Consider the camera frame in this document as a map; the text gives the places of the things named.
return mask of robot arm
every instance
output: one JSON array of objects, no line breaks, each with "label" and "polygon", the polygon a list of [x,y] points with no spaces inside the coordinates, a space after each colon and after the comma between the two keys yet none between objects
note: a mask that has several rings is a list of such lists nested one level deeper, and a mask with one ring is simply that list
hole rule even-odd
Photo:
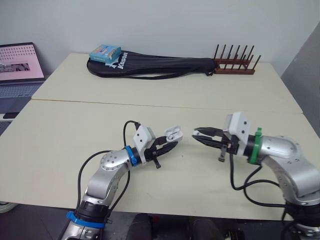
[{"label": "robot arm", "polygon": [[[285,136],[262,136],[261,128],[250,135],[250,123],[242,112],[228,115],[223,129],[198,127],[197,141],[225,154],[248,157],[250,164],[265,163],[277,177],[287,213],[304,236],[320,237],[320,172],[306,160],[300,145]],[[221,137],[221,141],[212,139]]]},{"label": "robot arm", "polygon": [[75,212],[68,212],[70,222],[60,239],[98,239],[113,210],[111,204],[122,176],[137,165],[150,161],[160,168],[157,157],[172,150],[182,137],[179,126],[167,129],[165,136],[156,138],[149,127],[140,125],[133,137],[135,147],[125,146],[106,153],[88,183],[81,204]]}]

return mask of table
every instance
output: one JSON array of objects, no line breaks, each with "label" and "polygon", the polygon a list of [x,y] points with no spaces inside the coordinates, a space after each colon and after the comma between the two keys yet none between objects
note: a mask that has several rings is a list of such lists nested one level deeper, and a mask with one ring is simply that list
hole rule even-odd
[{"label": "table", "polygon": [[302,113],[269,63],[259,63],[254,75],[199,73],[141,80],[97,77],[87,70],[87,60],[88,54],[71,53],[32,99]]},{"label": "table", "polygon": [[[31,100],[0,137],[0,200],[13,203],[74,208],[77,174],[91,154],[123,147],[122,129],[127,120],[141,121],[162,136],[179,124],[183,140],[159,157],[162,168],[151,162],[132,171],[127,192],[116,211],[279,220],[282,211],[256,206],[229,182],[228,161],[218,161],[220,151],[207,147],[191,135],[196,127],[222,128],[228,109],[200,109],[125,104]],[[300,113],[246,111],[251,133],[262,127],[264,135],[285,135],[297,140],[306,158],[320,168],[320,140]],[[134,128],[127,142],[133,144]],[[82,192],[97,170],[102,156],[83,171]],[[256,166],[244,157],[235,158],[235,182],[243,183]],[[268,167],[257,178],[275,180]],[[126,176],[120,182],[122,189]],[[252,198],[283,203],[274,186],[260,184],[249,191]]]}]

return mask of white wall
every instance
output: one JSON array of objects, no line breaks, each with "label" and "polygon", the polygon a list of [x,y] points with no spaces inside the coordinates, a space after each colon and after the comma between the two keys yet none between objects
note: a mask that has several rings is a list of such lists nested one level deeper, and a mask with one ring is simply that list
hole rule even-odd
[{"label": "white wall", "polygon": [[0,0],[0,44],[32,41],[45,73],[99,44],[212,57],[216,44],[256,45],[282,75],[320,19],[319,0]]}]

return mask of green ring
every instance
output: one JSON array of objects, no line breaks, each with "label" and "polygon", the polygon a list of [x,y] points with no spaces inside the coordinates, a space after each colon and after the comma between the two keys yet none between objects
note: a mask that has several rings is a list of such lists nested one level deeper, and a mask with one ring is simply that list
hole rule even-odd
[{"label": "green ring", "polygon": [[254,140],[254,145],[253,145],[253,150],[251,154],[251,158],[249,163],[254,164],[254,165],[259,165],[257,163],[257,156],[260,148],[260,138],[262,136],[262,128],[258,127],[258,129],[255,132],[255,140]]}]

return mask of blue box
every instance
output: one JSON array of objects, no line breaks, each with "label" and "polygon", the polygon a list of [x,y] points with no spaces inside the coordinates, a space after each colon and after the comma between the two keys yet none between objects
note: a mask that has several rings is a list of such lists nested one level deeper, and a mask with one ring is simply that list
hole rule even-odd
[{"label": "blue box", "polygon": [[101,44],[95,50],[93,50],[89,56],[93,61],[98,61],[106,64],[114,62],[121,54],[121,47],[109,46]]}]

